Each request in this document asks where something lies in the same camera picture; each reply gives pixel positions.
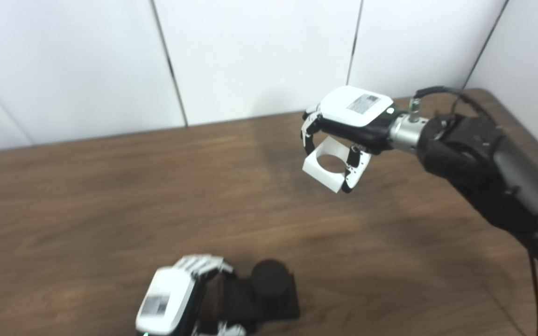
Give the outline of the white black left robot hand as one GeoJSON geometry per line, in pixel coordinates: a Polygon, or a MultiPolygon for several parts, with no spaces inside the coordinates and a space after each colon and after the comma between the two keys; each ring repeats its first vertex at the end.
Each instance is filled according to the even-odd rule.
{"type": "Polygon", "coordinates": [[[212,254],[184,255],[158,268],[137,311],[137,336],[247,336],[241,323],[218,321],[205,328],[197,320],[207,284],[218,275],[235,278],[233,266],[212,254]]]}

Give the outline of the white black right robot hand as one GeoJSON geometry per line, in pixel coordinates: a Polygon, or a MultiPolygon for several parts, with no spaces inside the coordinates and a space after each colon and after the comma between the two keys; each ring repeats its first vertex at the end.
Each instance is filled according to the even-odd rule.
{"type": "Polygon", "coordinates": [[[353,86],[328,93],[303,114],[303,171],[337,193],[350,193],[373,155],[392,149],[392,98],[353,86]]]}

